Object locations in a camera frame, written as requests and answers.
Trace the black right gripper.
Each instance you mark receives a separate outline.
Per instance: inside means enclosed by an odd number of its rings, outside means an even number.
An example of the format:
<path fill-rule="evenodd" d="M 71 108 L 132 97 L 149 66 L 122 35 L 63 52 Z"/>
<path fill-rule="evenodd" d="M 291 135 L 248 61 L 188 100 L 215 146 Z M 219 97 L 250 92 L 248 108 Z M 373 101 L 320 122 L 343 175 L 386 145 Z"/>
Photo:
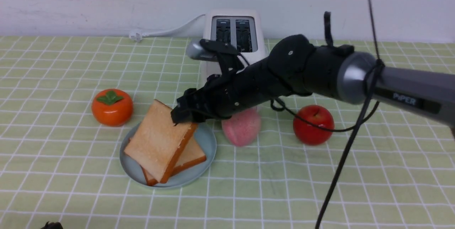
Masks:
<path fill-rule="evenodd" d="M 223 42 L 209 41 L 203 47 L 216 54 L 221 75 L 211 75 L 200 89 L 190 88 L 177 99 L 171 111 L 175 125 L 226 120 L 232 115 L 285 95 L 285 83 L 275 72 L 285 56 L 285 47 L 276 44 L 268 57 L 243 70 L 229 70 L 226 61 L 237 59 L 236 49 Z"/>

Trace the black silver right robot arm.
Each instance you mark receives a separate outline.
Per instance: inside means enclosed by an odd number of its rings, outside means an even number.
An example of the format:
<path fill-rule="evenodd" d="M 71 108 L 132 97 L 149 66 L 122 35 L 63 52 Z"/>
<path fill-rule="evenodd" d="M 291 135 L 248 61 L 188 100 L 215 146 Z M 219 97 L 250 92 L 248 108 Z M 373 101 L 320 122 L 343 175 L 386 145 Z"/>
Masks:
<path fill-rule="evenodd" d="M 383 67 L 372 54 L 354 46 L 314 46 L 301 35 L 276 44 L 268 57 L 244 65 L 232 45 L 201 39 L 187 55 L 218 62 L 200 89 L 188 89 L 171 112 L 174 123 L 226 120 L 233 114 L 280 96 L 318 94 L 359 105 L 372 98 L 454 127 L 454 75 Z"/>

